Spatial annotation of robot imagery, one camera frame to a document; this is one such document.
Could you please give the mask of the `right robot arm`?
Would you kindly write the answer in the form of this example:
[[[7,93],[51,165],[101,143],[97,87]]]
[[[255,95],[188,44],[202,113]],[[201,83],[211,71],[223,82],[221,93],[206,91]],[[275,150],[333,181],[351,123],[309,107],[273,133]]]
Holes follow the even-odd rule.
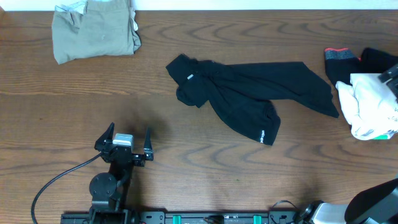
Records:
[[[352,73],[336,83],[341,110],[359,140],[397,134],[397,66],[383,73]],[[295,223],[397,223],[397,179],[357,194],[348,204],[317,201],[295,215]]]

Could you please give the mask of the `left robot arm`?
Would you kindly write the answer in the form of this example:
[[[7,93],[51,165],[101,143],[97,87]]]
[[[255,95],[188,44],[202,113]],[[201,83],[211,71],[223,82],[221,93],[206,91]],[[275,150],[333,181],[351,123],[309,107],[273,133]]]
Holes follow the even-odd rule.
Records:
[[[140,215],[126,208],[133,168],[143,167],[154,160],[150,140],[150,129],[146,130],[144,152],[136,154],[134,136],[114,134],[114,123],[96,140],[95,149],[100,157],[110,164],[109,171],[94,176],[89,190],[92,196],[89,224],[133,224],[140,223]]]

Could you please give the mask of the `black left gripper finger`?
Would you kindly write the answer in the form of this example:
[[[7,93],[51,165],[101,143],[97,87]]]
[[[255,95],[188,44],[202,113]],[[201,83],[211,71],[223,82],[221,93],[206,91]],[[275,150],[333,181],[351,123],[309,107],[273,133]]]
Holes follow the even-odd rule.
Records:
[[[145,155],[145,160],[147,161],[153,161],[154,160],[154,151],[150,139],[150,129],[147,128],[146,130],[146,136],[145,136],[145,141],[144,141],[144,155]]]
[[[96,140],[94,148],[99,151],[105,151],[113,143],[114,123],[111,123],[107,130]]]

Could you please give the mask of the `black polo shirt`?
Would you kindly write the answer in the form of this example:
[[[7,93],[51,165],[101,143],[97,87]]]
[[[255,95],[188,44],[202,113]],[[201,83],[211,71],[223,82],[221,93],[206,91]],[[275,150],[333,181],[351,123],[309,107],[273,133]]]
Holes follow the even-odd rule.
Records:
[[[265,145],[273,145],[280,127],[274,100],[339,116],[330,85],[303,62],[225,65],[181,54],[166,70],[178,85],[178,100],[198,108],[209,102],[232,130]]]

